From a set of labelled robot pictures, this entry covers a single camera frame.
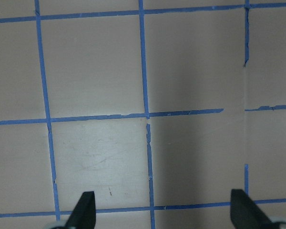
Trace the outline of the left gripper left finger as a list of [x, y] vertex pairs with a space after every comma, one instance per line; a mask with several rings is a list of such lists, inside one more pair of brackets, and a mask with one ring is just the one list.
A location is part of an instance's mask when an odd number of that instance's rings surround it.
[[56, 221], [44, 226], [45, 229], [94, 229], [96, 205], [94, 191], [83, 192], [67, 220]]

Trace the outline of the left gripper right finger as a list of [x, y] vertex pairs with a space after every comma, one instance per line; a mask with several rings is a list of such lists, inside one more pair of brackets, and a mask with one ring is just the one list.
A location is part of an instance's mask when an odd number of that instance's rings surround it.
[[286, 229], [286, 220], [272, 220], [242, 189], [230, 193], [230, 220], [235, 229]]

